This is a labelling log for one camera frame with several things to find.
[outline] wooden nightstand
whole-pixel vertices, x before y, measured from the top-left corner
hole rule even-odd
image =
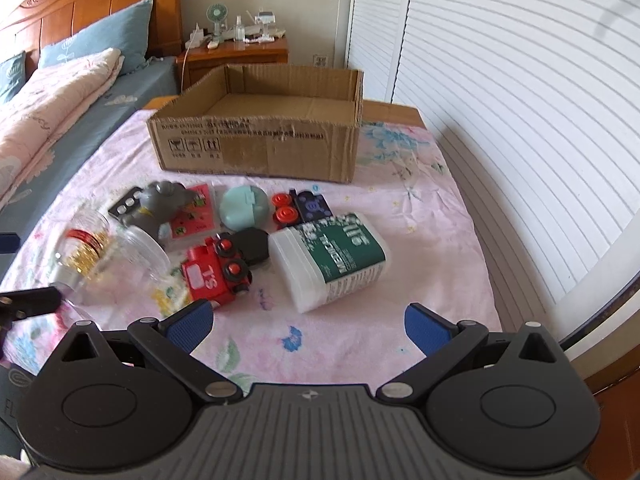
[[[178,85],[182,77],[182,64],[185,52],[175,60],[177,65]],[[225,41],[218,48],[209,50],[206,46],[192,48],[187,56],[187,66],[184,69],[184,84],[186,90],[192,84],[203,78],[212,68],[229,63],[286,63],[289,60],[289,46],[287,38],[273,41],[273,43],[239,43]]]

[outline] cardboard box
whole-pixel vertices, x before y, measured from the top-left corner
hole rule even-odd
[[[160,167],[350,182],[362,72],[286,64],[213,69],[147,121]]]

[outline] black wheel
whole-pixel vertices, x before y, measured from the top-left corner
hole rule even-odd
[[[234,285],[231,289],[234,294],[240,294],[240,292],[249,292],[249,285],[246,283],[239,283],[238,285]]]
[[[238,283],[249,275],[249,267],[247,267],[247,264],[240,258],[233,258],[223,265],[222,273],[226,280]]]
[[[236,247],[234,243],[226,237],[221,237],[215,244],[216,254],[223,258],[231,258],[236,255]]]

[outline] closet door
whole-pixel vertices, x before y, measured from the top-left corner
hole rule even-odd
[[[637,241],[603,260],[640,207],[639,62],[639,0],[409,0],[393,102],[438,139],[505,329],[564,338],[640,269]]]
[[[364,71],[365,99],[390,100],[405,15],[406,0],[353,0],[346,65]]]

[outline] red toy train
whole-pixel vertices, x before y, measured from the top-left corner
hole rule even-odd
[[[230,303],[239,292],[249,291],[251,271],[230,236],[220,233],[187,251],[182,274],[193,301],[209,300],[215,308]]]

